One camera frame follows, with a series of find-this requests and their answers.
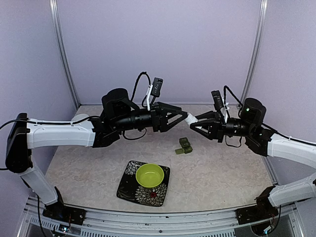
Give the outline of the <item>white ceramic bowl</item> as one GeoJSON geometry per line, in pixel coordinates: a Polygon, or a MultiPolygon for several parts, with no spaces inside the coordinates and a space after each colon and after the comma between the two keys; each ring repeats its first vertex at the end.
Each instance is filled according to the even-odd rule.
{"type": "Polygon", "coordinates": [[[80,121],[82,119],[85,119],[85,118],[88,118],[89,115],[88,114],[78,114],[78,115],[75,115],[72,119],[71,119],[71,122],[74,123],[76,121],[80,121]]]}

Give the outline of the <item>black floral square plate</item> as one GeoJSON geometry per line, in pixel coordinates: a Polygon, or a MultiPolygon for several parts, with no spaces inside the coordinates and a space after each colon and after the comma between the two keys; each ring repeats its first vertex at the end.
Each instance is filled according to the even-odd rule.
{"type": "Polygon", "coordinates": [[[126,166],[117,189],[117,197],[133,203],[160,207],[169,184],[167,166],[131,160],[126,166]]]}

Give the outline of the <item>small white pill bottle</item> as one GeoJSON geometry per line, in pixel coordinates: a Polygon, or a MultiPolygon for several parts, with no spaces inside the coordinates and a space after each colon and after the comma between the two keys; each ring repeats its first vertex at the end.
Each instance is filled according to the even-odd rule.
{"type": "Polygon", "coordinates": [[[185,118],[185,122],[188,125],[191,125],[192,123],[198,122],[198,119],[195,116],[193,116],[191,113],[188,113],[188,116],[185,118]]]}

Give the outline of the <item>front aluminium rail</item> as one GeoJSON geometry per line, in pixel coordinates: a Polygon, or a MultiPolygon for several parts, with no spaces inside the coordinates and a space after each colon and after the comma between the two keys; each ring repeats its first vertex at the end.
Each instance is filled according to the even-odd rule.
{"type": "Polygon", "coordinates": [[[281,216],[239,223],[234,208],[184,213],[132,213],[86,209],[81,225],[39,216],[43,204],[27,200],[19,236],[55,237],[302,237],[304,233],[292,205],[281,216]]]}

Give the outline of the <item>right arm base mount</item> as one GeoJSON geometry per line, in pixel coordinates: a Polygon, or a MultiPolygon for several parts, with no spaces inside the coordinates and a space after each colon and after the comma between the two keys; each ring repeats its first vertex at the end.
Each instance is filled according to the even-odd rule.
{"type": "Polygon", "coordinates": [[[238,208],[236,210],[237,221],[239,225],[257,222],[278,216],[279,211],[271,204],[258,203],[253,206],[238,208]]]}

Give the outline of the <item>green pill organizer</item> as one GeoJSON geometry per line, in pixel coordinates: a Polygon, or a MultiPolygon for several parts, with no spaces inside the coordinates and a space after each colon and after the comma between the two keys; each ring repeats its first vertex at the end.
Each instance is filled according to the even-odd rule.
{"type": "Polygon", "coordinates": [[[177,155],[188,154],[188,153],[191,153],[193,151],[193,148],[192,148],[187,137],[180,138],[179,143],[180,143],[181,148],[178,148],[175,150],[175,153],[177,155]]]}

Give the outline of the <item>right aluminium frame post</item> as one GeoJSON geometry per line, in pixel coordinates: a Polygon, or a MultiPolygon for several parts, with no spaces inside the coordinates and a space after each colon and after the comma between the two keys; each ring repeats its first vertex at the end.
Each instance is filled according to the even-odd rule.
{"type": "Polygon", "coordinates": [[[250,58],[250,63],[249,63],[248,71],[247,71],[246,81],[245,81],[245,84],[244,84],[244,87],[242,90],[242,94],[241,94],[241,98],[240,98],[240,101],[242,103],[245,101],[245,99],[247,98],[247,96],[250,92],[251,83],[253,80],[253,75],[255,72],[255,67],[256,67],[258,56],[259,56],[262,36],[263,36],[263,32],[264,32],[264,26],[265,26],[267,9],[268,9],[268,2],[269,2],[268,0],[261,0],[260,1],[260,11],[259,11],[259,16],[258,16],[254,46],[253,46],[252,53],[251,53],[251,58],[250,58]]]}

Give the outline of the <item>aluminium frame post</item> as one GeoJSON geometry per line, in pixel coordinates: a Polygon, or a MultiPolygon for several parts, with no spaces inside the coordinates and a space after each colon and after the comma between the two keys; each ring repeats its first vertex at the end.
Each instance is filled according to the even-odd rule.
{"type": "Polygon", "coordinates": [[[69,66],[69,62],[68,62],[68,58],[66,54],[66,49],[65,49],[65,45],[63,41],[62,27],[61,27],[59,11],[58,11],[58,1],[50,0],[49,6],[50,6],[53,25],[54,25],[55,35],[57,38],[58,50],[60,53],[64,73],[66,76],[66,82],[70,91],[70,95],[71,95],[74,107],[78,109],[81,106],[81,104],[80,104],[77,90],[72,78],[72,74],[71,74],[71,70],[70,70],[70,66],[69,66]]]}
{"type": "Polygon", "coordinates": [[[252,53],[251,53],[251,58],[250,58],[250,63],[249,63],[248,71],[247,71],[246,81],[245,81],[245,84],[244,84],[244,87],[242,90],[242,94],[241,94],[241,98],[240,98],[240,101],[242,103],[245,101],[245,99],[247,98],[247,96],[250,92],[251,83],[253,80],[253,75],[255,72],[255,67],[256,67],[258,56],[259,56],[262,36],[263,36],[263,32],[264,32],[264,26],[265,26],[267,9],[268,9],[268,2],[269,2],[268,0],[261,0],[260,1],[260,11],[259,11],[259,16],[258,16],[254,46],[253,46],[252,53]]]}

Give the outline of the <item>left aluminium frame post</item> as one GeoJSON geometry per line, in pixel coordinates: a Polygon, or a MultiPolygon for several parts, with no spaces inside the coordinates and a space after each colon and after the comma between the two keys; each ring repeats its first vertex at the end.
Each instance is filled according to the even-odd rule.
{"type": "Polygon", "coordinates": [[[64,73],[66,76],[66,82],[70,91],[70,95],[71,95],[74,107],[78,109],[81,106],[81,104],[80,104],[77,90],[72,78],[72,74],[71,74],[71,70],[70,70],[70,66],[69,66],[69,62],[68,62],[68,58],[66,54],[66,49],[65,49],[65,45],[63,41],[62,27],[61,27],[59,11],[58,11],[58,1],[50,0],[49,6],[50,6],[53,25],[54,25],[55,35],[57,38],[58,50],[60,53],[64,73]]]}

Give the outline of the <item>lime green bowl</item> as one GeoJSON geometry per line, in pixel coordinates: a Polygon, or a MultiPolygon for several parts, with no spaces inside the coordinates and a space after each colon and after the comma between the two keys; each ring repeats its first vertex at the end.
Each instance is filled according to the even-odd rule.
{"type": "Polygon", "coordinates": [[[154,188],[163,181],[164,171],[157,164],[146,163],[137,169],[135,177],[140,186],[154,188]]]}

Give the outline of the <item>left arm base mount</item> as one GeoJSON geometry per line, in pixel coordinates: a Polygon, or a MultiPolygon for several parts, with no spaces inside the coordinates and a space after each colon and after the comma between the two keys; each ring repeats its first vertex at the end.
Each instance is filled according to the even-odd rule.
{"type": "Polygon", "coordinates": [[[67,222],[69,224],[83,225],[86,211],[81,208],[70,207],[66,205],[52,204],[44,208],[43,216],[67,222]]]}

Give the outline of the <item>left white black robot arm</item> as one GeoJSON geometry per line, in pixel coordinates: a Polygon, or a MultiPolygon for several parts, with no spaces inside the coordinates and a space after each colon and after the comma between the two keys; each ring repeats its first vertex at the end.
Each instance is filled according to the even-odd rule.
{"type": "Polygon", "coordinates": [[[18,174],[56,218],[69,215],[59,191],[49,184],[32,161],[32,150],[50,146],[83,146],[103,148],[120,139],[123,132],[151,127],[166,132],[189,117],[180,107],[155,102],[141,109],[128,97],[124,88],[113,89],[102,97],[100,116],[80,114],[71,121],[44,121],[20,113],[11,120],[7,139],[6,168],[18,174]]]}

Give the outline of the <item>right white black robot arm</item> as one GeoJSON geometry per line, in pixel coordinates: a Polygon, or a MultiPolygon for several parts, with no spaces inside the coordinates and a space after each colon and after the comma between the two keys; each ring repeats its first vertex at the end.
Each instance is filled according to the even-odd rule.
{"type": "MultiPolygon", "coordinates": [[[[264,157],[277,157],[315,168],[316,145],[278,133],[263,124],[266,107],[254,98],[247,98],[241,108],[239,118],[222,114],[224,108],[219,96],[215,96],[215,109],[185,119],[190,128],[209,140],[223,141],[224,136],[245,138],[246,146],[254,153],[264,157]]],[[[266,188],[257,198],[252,214],[257,219],[268,215],[272,207],[314,198],[316,196],[316,175],[301,180],[266,188]]]]}

